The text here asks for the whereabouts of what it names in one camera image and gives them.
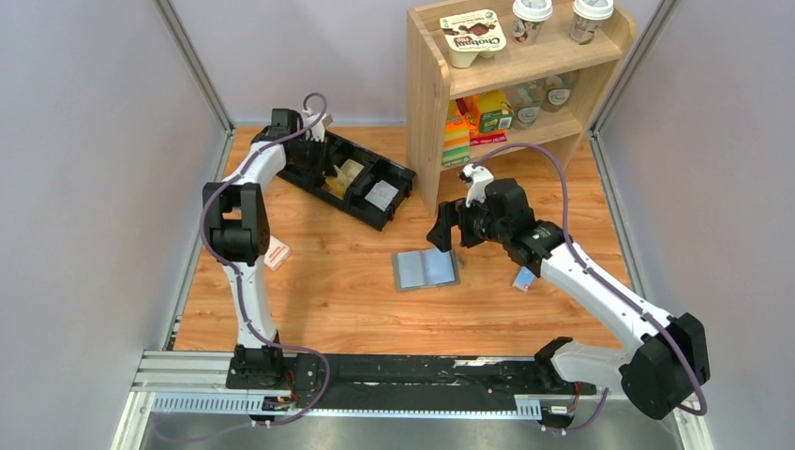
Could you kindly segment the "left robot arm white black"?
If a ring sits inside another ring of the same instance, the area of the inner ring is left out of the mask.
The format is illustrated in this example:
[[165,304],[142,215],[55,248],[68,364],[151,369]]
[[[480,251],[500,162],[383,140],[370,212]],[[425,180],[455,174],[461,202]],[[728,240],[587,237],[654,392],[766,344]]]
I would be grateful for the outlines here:
[[311,163],[323,149],[325,111],[275,109],[243,162],[202,191],[202,243],[222,265],[232,287],[238,335],[231,371],[263,376],[283,372],[282,345],[267,300],[263,267],[271,233],[264,191],[290,163]]

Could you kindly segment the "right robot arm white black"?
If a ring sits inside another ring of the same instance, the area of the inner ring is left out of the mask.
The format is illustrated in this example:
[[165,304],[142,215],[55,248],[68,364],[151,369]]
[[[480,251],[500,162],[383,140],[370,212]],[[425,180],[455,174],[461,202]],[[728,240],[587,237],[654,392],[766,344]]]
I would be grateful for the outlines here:
[[440,202],[427,240],[448,251],[453,229],[464,248],[501,245],[512,262],[563,290],[621,343],[611,350],[553,339],[535,355],[553,382],[619,389],[656,420],[682,409],[690,396],[703,398],[711,378],[703,323],[690,313],[674,316],[618,282],[561,226],[536,218],[514,179],[488,183],[478,199]]

